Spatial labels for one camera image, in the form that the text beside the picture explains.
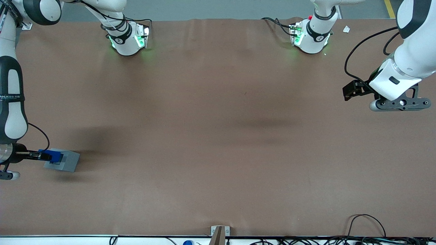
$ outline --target gray floor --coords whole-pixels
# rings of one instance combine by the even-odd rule
[[[383,0],[366,0],[341,6],[343,18],[389,18]],[[156,21],[190,19],[289,19],[313,14],[309,0],[128,0],[124,14],[130,18]],[[83,6],[65,4],[62,21],[97,21]]]
[[[398,8],[400,7],[400,4],[403,2],[403,0],[391,0],[392,8],[394,9],[395,16],[397,16]]]

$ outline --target blue object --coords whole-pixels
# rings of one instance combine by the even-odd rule
[[[76,171],[77,163],[79,162],[80,158],[79,153],[56,148],[51,148],[50,150],[46,150],[44,152],[50,154],[53,157],[51,162],[46,161],[44,163],[45,168],[51,168],[67,172]]]
[[[58,163],[62,160],[62,153],[53,150],[39,150],[39,152],[48,154],[51,156],[50,163]]]

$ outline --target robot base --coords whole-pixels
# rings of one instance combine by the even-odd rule
[[[330,34],[320,42],[315,42],[313,37],[307,33],[307,23],[309,19],[305,19],[295,24],[296,28],[290,28],[292,34],[296,34],[296,37],[291,36],[291,43],[293,46],[297,46],[301,51],[308,54],[316,54],[320,52],[325,45],[327,45]]]
[[[74,172],[79,161],[80,154],[70,150],[50,149],[63,154],[62,160],[57,163],[45,162],[45,168],[51,168],[61,171]]]
[[[112,42],[112,47],[117,50],[120,55],[130,56],[136,54],[140,49],[147,47],[148,35],[150,28],[144,25],[138,24],[133,21],[127,22],[132,27],[132,33],[124,43],[120,44],[122,40],[115,38],[114,40],[109,36]]]

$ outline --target black cable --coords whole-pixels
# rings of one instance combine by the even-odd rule
[[[301,242],[304,245],[312,245],[305,237],[291,237],[291,239],[294,240],[294,244],[296,244],[297,242]]]
[[[28,124],[36,129],[38,129],[45,136],[45,138],[47,139],[47,147],[44,150],[48,150],[48,148],[50,147],[50,139],[48,138],[47,134],[44,131],[42,131],[42,129],[38,128],[36,125],[34,125],[30,122],[28,122]]]
[[[321,245],[317,241],[313,240],[312,238],[306,238],[307,241],[309,241],[310,244],[312,244],[310,241],[314,242],[315,245]]]
[[[382,245],[380,241],[374,240],[373,238],[366,238],[365,240],[368,240],[372,245]]]
[[[388,42],[385,44],[385,46],[383,47],[383,54],[385,55],[390,55],[391,53],[386,52],[386,49],[388,48],[389,44],[392,42],[392,40],[394,40],[394,38],[396,36],[398,36],[400,34],[400,32],[395,33],[389,40]]]
[[[337,237],[330,237],[327,239],[327,241],[324,243],[324,245],[330,245],[330,241],[336,239]]]
[[[263,239],[262,239],[261,241],[259,241],[259,242],[254,242],[254,243],[252,243],[252,244],[250,244],[250,245],[259,245],[259,244],[262,244],[262,245],[264,245],[264,244],[267,244],[267,245],[274,245],[274,244],[272,244],[272,243],[269,242],[269,241],[264,241]]]
[[[275,20],[273,20],[273,19],[270,18],[270,17],[263,17],[261,20],[269,20],[269,21],[272,21],[274,24],[280,26],[280,28],[283,30],[283,32],[285,32],[285,33],[288,34],[289,36],[293,36],[293,37],[296,37],[296,36],[297,36],[297,35],[295,35],[295,34],[291,34],[291,33],[287,32],[287,31],[285,30],[285,27],[286,27],[286,28],[289,28],[289,25],[293,25],[293,24],[295,24],[295,23],[291,23],[291,24],[289,24],[289,25],[284,25],[284,24],[280,23],[280,21],[279,21],[278,18],[276,18]]]
[[[276,24],[276,25],[281,25],[281,26],[283,26],[283,27],[289,27],[289,26],[284,25],[284,24],[282,24],[282,23],[280,23],[280,22],[276,22],[275,20],[273,20],[273,19],[270,18],[270,17],[263,17],[261,20],[269,20],[269,21],[273,22],[273,23]]]
[[[290,243],[285,239],[277,239],[277,241],[279,242],[279,245],[290,245]]]
[[[388,29],[386,29],[386,30],[379,31],[379,32],[377,32],[377,33],[375,33],[375,34],[372,34],[371,36],[365,38],[364,40],[360,41],[360,43],[358,43],[358,44],[353,48],[353,50],[351,50],[350,54],[348,54],[347,58],[345,59],[345,64],[344,64],[344,71],[345,71],[345,73],[346,73],[348,76],[350,76],[350,77],[352,77],[352,78],[354,78],[354,79],[357,79],[358,81],[360,81],[361,83],[363,83],[363,84],[365,85],[365,87],[366,87],[367,89],[369,89],[372,93],[375,93],[375,91],[374,91],[374,90],[373,90],[373,89],[372,89],[368,84],[366,84],[366,82],[363,82],[363,80],[362,80],[360,77],[358,77],[358,76],[356,76],[356,75],[353,75],[353,74],[351,74],[351,73],[348,72],[348,70],[347,70],[347,67],[348,67],[348,60],[350,59],[350,57],[351,57],[351,55],[354,53],[354,51],[356,51],[356,49],[357,49],[360,45],[362,45],[362,43],[366,42],[368,39],[371,39],[371,38],[373,38],[373,37],[375,37],[375,36],[378,36],[378,35],[380,35],[380,34],[386,33],[386,32],[388,32],[388,31],[396,30],[396,29],[398,29],[398,27],[391,27],[391,28],[388,28]]]
[[[402,243],[402,242],[395,242],[395,241],[390,241],[387,239],[383,239],[383,240],[379,240],[380,242],[386,242],[386,243],[390,243],[390,244],[397,244],[397,245],[404,245],[406,243]]]
[[[113,236],[109,239],[109,245],[115,245],[116,241],[118,240],[117,236]]]
[[[336,240],[336,242],[334,243],[334,245],[339,245],[339,244],[341,244],[342,241],[344,241],[344,245],[348,245],[348,242],[347,242],[348,239],[349,239],[349,237],[348,237],[348,238],[343,237],[343,238],[341,238],[341,239],[338,239],[338,240]]]
[[[134,19],[132,19],[132,18],[127,18],[127,17],[124,17],[123,19],[118,19],[118,18],[114,18],[114,17],[110,17],[109,15],[105,15],[105,14],[103,14],[102,12],[100,12],[98,9],[96,9],[94,6],[92,6],[91,4],[88,4],[88,3],[85,3],[85,2],[83,2],[83,1],[80,1],[81,3],[83,3],[84,5],[86,5],[86,6],[88,6],[90,9],[92,9],[92,10],[94,10],[95,12],[97,12],[97,13],[99,13],[99,14],[101,14],[103,17],[107,17],[107,18],[109,18],[109,19],[113,19],[113,20],[129,20],[129,21],[149,21],[150,23],[151,22],[153,22],[151,19],[141,19],[141,20],[134,20]]]
[[[177,243],[175,241],[173,241],[172,239],[170,239],[169,237],[166,237],[166,239],[170,240],[174,245],[177,245]]]
[[[371,217],[371,218],[373,218],[375,221],[377,221],[377,223],[378,223],[378,224],[381,226],[381,228],[383,229],[383,237],[384,237],[384,238],[386,237],[386,230],[385,230],[385,228],[383,227],[383,225],[381,224],[381,222],[378,221],[378,219],[376,219],[374,216],[371,216],[371,215],[369,215],[369,214],[358,214],[358,215],[356,215],[356,216],[351,220],[350,228],[348,229],[348,234],[347,234],[347,237],[345,238],[345,242],[344,242],[345,245],[347,245],[347,241],[348,241],[348,239],[350,238],[350,233],[351,233],[351,229],[353,228],[354,220],[356,220],[356,218],[358,218],[358,217],[360,217],[360,216]]]
[[[126,26],[126,27],[124,28],[124,30],[120,30],[120,28],[121,28],[122,26],[124,26],[124,25]],[[110,31],[125,32],[125,31],[129,28],[129,25],[126,23],[126,20],[124,20],[123,22],[121,22],[118,26],[119,26],[118,28],[115,28],[115,26],[112,25],[112,27],[113,27],[114,29],[113,29],[113,30],[110,30]],[[106,26],[103,25],[103,23],[100,24],[100,28],[101,28],[103,31],[107,31],[107,28],[106,28]]]
[[[3,14],[4,7],[5,7],[5,5],[2,3],[1,7],[0,7],[0,14]]]

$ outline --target black strap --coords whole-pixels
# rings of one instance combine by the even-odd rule
[[[309,34],[309,36],[311,36],[313,38],[313,40],[317,43],[324,41],[324,39],[330,34],[330,31],[324,34],[320,34],[315,32],[314,30],[312,30],[312,28],[310,27],[310,21],[307,23],[306,25],[306,29],[307,29],[307,34]]]
[[[109,35],[112,39],[112,41],[118,43],[118,44],[124,44],[126,42],[126,40],[130,37],[130,35],[132,34],[132,26],[130,24],[127,24],[127,27],[129,28],[128,31],[126,31],[126,33],[124,33],[121,36],[112,36]]]
[[[0,101],[6,101],[6,102],[22,102],[22,101],[24,101],[24,95],[18,95],[18,94],[5,94],[5,95],[0,95]]]
[[[400,32],[400,35],[403,39],[406,39],[407,37],[412,35],[418,28],[422,26],[422,24],[424,24],[424,22],[426,21],[429,15],[431,4],[432,4],[431,0],[413,1],[413,12],[412,12],[411,21],[403,28],[398,27],[398,31]]]
[[[20,14],[17,7],[15,7],[11,0],[0,0],[0,2],[9,9],[9,13],[12,14],[12,17],[15,20],[15,24],[17,25],[17,27],[19,27],[23,22],[23,16]]]
[[[331,14],[327,17],[318,15],[316,11],[314,12],[315,18],[319,20],[329,20],[333,18],[334,14],[336,14],[336,6],[333,6],[333,8],[331,8]]]
[[[121,28],[121,27],[123,27],[123,25],[126,23],[126,18],[125,18],[125,16],[123,15],[123,21],[121,21],[121,23],[119,24],[119,25],[117,25],[117,26],[115,26],[115,28],[113,28],[113,27],[107,27],[107,26],[105,26],[105,25],[103,25],[103,24],[101,24],[100,25],[100,27],[103,29],[103,30],[105,30],[105,31],[119,31],[119,29]]]

